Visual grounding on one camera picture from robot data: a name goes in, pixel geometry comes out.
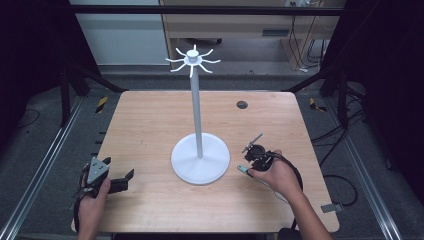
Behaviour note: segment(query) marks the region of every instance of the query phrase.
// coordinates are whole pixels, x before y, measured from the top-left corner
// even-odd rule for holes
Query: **human hand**
[[[274,158],[271,167],[266,172],[248,169],[253,177],[266,182],[274,191],[281,193],[289,203],[303,194],[293,169],[278,158]]]
[[[78,211],[79,232],[78,239],[96,239],[100,219],[105,209],[106,198],[110,189],[110,179],[106,178],[100,187],[96,198],[85,196],[81,199]]]

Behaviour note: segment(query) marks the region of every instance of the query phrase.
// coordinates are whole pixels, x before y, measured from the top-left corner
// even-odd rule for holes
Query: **white stand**
[[[203,60],[203,56],[209,55],[213,50],[207,54],[200,55],[196,51],[196,45],[193,50],[189,50],[186,54],[176,49],[179,54],[185,56],[184,59],[170,60],[171,62],[184,61],[184,64],[176,70],[179,71],[184,66],[189,65],[190,69],[190,83],[193,101],[193,115],[195,134],[190,134],[181,139],[174,147],[171,154],[171,164],[175,173],[184,181],[195,184],[205,185],[218,180],[224,175],[230,164],[230,152],[227,145],[219,137],[210,133],[202,132],[202,125],[200,119],[200,98],[199,98],[199,75],[196,66],[200,66],[208,73],[212,73],[202,66],[202,61],[208,63],[217,63],[218,61]]]

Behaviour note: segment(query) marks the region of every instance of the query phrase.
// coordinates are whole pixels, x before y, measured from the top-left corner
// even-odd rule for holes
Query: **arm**
[[[85,196],[81,199],[78,215],[80,229],[78,240],[96,239],[100,220],[105,209],[107,194],[110,189],[110,179],[106,178],[100,187],[96,198]]]
[[[275,158],[268,171],[259,172],[249,169],[248,173],[254,178],[265,181],[274,191],[281,193],[287,199],[293,210],[302,239],[332,239],[308,198],[300,189],[296,175],[287,164]]]

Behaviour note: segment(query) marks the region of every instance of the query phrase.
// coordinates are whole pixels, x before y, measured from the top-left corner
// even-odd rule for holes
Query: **wooden tabletop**
[[[299,170],[304,192],[330,232],[334,212],[296,98],[283,92],[200,92],[203,132],[221,138],[231,160],[217,181],[194,186],[173,171],[175,144],[194,133],[191,92],[128,91],[122,94],[98,158],[112,157],[109,176],[135,169],[126,192],[109,195],[103,232],[278,232],[290,227],[290,206],[272,190],[242,174],[249,167],[241,151],[259,133],[257,144],[281,149]],[[239,109],[238,101],[248,107]]]

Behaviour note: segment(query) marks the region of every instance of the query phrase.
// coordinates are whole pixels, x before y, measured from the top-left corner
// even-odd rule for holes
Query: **black backdrop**
[[[60,85],[65,61],[75,60],[100,75],[75,15],[39,11],[37,6],[45,2],[1,2],[0,148],[7,144],[28,100]],[[55,3],[69,4],[69,1],[55,0]],[[82,81],[82,76],[72,76],[71,83]]]
[[[347,7],[370,9],[375,2],[350,0]],[[350,46],[343,70],[348,81],[365,86],[363,106],[387,160],[424,204],[423,15],[423,1],[380,1]],[[323,67],[364,18],[340,20]]]

